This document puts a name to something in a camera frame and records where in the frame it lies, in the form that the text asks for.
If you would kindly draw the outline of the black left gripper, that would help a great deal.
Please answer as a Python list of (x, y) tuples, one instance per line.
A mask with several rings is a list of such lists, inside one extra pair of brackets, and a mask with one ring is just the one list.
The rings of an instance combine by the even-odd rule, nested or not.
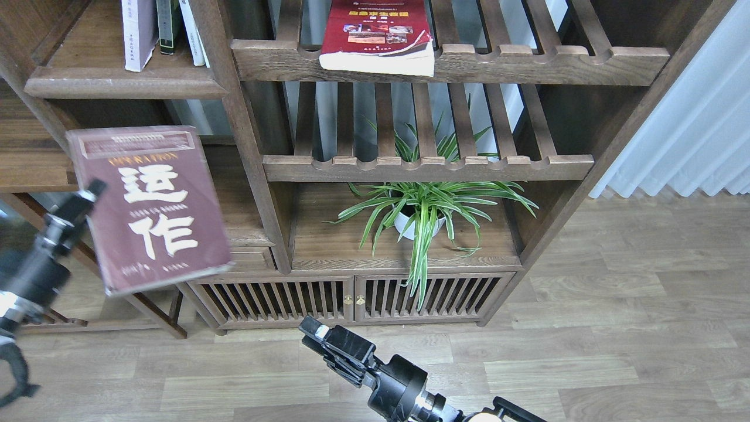
[(58, 258), (80, 240), (87, 216), (106, 189), (103, 180), (93, 179), (48, 214), (29, 251), (2, 257), (2, 275), (8, 276), (2, 281), (2, 326), (19, 326), (25, 318), (40, 320), (49, 309), (70, 278)]

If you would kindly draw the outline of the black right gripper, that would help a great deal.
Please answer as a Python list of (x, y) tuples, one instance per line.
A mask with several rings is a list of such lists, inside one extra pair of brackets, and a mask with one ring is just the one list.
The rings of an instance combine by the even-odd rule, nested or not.
[(448, 421), (444, 396), (426, 391), (428, 374), (401, 355), (383, 364), (375, 344), (343, 326), (329, 328), (306, 316), (298, 329), (302, 343), (319, 353), (327, 366), (354, 385), (372, 389), (367, 405), (387, 421)]

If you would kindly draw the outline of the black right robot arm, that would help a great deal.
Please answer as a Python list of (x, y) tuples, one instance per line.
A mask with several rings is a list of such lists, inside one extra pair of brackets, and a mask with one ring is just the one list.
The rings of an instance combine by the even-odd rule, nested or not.
[(302, 343), (322, 356), (327, 366), (354, 387), (372, 390), (368, 406), (386, 421), (541, 421), (542, 418), (496, 396), (491, 407), (466, 413), (445, 396), (426, 389), (428, 372), (401, 355), (388, 363), (375, 356), (376, 345), (353, 331), (330, 328), (306, 316), (298, 329)]

